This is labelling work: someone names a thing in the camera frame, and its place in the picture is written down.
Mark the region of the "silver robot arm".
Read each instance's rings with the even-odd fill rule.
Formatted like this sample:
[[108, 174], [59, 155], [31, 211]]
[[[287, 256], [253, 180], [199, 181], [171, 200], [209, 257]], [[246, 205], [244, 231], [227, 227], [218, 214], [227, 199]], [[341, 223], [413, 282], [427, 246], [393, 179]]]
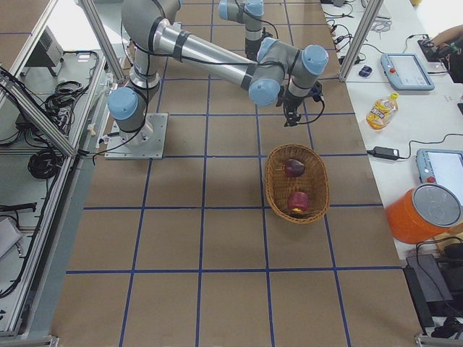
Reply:
[[263, 40], [273, 38], [263, 27], [264, 1], [221, 0], [218, 4], [218, 15], [223, 20], [245, 26], [245, 54], [248, 59], [256, 61]]
[[286, 126], [298, 125], [299, 106], [321, 92], [318, 78], [328, 64], [325, 48], [297, 48], [267, 37], [249, 60], [174, 25], [181, 6], [181, 1], [123, 1], [122, 26], [136, 48], [132, 86], [156, 91], [158, 59], [173, 58], [240, 86], [256, 106], [281, 106]]

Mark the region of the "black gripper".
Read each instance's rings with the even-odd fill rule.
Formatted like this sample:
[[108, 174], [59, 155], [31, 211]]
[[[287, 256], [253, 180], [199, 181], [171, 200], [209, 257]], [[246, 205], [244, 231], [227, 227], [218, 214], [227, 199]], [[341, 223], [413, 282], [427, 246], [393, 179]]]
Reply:
[[299, 87], [293, 80], [289, 80], [285, 86], [280, 87], [276, 106], [283, 109], [286, 118], [284, 127], [294, 127], [299, 124], [302, 116], [298, 113], [298, 108], [306, 98], [312, 98], [316, 103], [321, 102], [322, 109], [317, 115], [317, 118], [320, 118], [324, 113], [324, 96], [323, 86], [319, 81], [308, 89]]
[[265, 38], [273, 38], [273, 35], [266, 30], [245, 31], [245, 54], [249, 60], [257, 60], [260, 45]]

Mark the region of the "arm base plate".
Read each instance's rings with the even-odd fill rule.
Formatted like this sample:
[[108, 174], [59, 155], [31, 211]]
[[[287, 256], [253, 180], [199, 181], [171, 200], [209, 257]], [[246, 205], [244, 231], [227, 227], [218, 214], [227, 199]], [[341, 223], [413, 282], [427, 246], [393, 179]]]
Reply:
[[131, 137], [122, 132], [113, 122], [114, 132], [117, 136], [110, 137], [108, 141], [108, 151], [104, 153], [107, 160], [145, 160], [162, 159], [166, 139], [166, 130], [169, 120], [167, 113], [149, 113], [146, 117], [145, 126], [137, 136], [125, 143], [124, 140]]

